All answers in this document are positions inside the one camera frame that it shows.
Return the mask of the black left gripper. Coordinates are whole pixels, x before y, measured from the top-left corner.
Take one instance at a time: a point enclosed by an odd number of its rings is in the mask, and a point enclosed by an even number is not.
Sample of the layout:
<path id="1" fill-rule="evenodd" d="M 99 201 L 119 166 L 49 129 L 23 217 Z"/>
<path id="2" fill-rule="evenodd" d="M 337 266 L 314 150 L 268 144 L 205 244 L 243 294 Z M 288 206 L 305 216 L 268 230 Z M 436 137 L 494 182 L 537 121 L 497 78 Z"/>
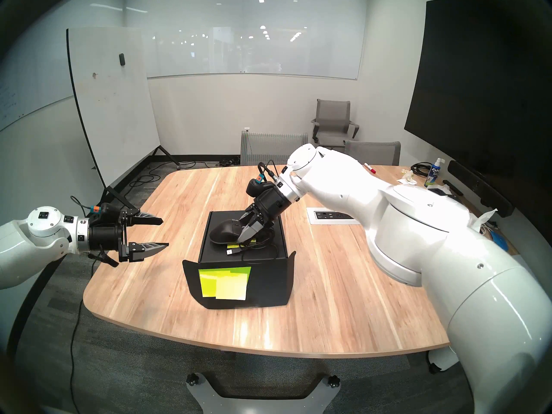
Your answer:
<path id="1" fill-rule="evenodd" d="M 115 262 L 107 251 L 117 251 L 120 262 L 142 262 L 160 253 L 169 243 L 130 242 L 127 245 L 126 227 L 161 224 L 162 218 L 136 208 L 95 210 L 88 221 L 88 257 L 100 262 Z"/>

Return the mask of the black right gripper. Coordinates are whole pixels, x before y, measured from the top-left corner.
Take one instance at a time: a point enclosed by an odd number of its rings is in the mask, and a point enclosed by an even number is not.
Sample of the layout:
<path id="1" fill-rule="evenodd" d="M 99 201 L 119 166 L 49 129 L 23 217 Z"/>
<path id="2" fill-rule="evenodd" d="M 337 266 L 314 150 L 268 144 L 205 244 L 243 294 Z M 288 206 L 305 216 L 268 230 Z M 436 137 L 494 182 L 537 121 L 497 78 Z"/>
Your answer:
<path id="1" fill-rule="evenodd" d="M 264 226 L 272 226 L 274 220 L 292 205 L 292 201 L 297 200 L 293 191 L 292 199 L 288 199 L 280 190 L 283 187 L 283 185 L 271 185 L 254 198 L 252 206 L 249 206 L 240 217 L 243 230 L 238 237 L 239 245 L 254 238 Z"/>

